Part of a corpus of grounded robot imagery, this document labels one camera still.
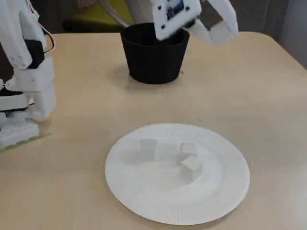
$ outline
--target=paper plate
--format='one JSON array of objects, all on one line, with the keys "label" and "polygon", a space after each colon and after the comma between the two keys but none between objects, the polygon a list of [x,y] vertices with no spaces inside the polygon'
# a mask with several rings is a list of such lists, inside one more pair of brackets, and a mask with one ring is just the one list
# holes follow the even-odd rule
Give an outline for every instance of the paper plate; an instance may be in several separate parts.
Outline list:
[{"label": "paper plate", "polygon": [[[154,160],[140,158],[140,140],[157,140]],[[183,180],[177,157],[183,143],[197,149],[201,173]],[[222,136],[181,124],[141,127],[121,138],[106,160],[113,195],[132,212],[161,223],[195,225],[234,210],[249,187],[249,168],[240,151]]]}]

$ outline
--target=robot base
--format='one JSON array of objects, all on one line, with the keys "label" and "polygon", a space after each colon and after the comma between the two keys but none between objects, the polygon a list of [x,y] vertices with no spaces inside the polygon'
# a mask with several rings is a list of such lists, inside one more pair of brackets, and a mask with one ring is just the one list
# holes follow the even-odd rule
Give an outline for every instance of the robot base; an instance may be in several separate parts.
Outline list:
[{"label": "robot base", "polygon": [[38,125],[27,121],[6,125],[0,131],[0,149],[38,137],[39,133]]}]

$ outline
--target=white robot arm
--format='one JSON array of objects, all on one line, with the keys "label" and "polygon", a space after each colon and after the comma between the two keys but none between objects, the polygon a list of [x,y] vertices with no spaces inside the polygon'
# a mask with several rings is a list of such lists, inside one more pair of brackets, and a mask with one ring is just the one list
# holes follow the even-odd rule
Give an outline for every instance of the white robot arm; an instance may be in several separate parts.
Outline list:
[{"label": "white robot arm", "polygon": [[38,136],[38,126],[26,118],[45,120],[56,99],[52,58],[29,0],[0,0],[0,42],[14,68],[13,79],[0,86],[0,148],[4,148]]},{"label": "white robot arm", "polygon": [[153,0],[153,22],[157,39],[164,40],[186,28],[204,42],[220,45],[238,35],[236,12],[229,0],[208,0],[223,18],[208,30],[198,19],[200,0]]},{"label": "white robot arm", "polygon": [[[107,12],[123,26],[129,23],[108,3],[99,0]],[[158,40],[185,28],[206,43],[220,45],[238,34],[236,12],[229,0],[207,0],[223,21],[207,29],[198,17],[206,0],[126,0],[135,23],[154,22]]]}]

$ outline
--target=wooden table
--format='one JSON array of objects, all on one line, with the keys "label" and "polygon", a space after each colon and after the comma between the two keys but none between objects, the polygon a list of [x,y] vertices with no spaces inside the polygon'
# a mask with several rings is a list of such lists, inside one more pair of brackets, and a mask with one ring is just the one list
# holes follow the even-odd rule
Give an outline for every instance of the wooden table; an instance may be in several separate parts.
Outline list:
[{"label": "wooden table", "polygon": [[[242,33],[225,46],[192,37],[180,78],[135,82],[118,34],[58,34],[52,135],[0,154],[1,230],[307,229],[307,72],[273,39]],[[212,223],[143,219],[109,191],[105,158],[151,123],[213,130],[245,155],[243,203]]]}]

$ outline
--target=black cup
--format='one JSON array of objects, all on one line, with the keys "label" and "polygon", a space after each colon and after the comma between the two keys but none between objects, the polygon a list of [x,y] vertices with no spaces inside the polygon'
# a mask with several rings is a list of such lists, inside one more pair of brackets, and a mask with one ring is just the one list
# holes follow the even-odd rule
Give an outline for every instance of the black cup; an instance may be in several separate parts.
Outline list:
[{"label": "black cup", "polygon": [[121,32],[130,75],[146,84],[164,84],[179,76],[189,33],[179,30],[167,40],[156,39],[154,24],[142,23]]}]

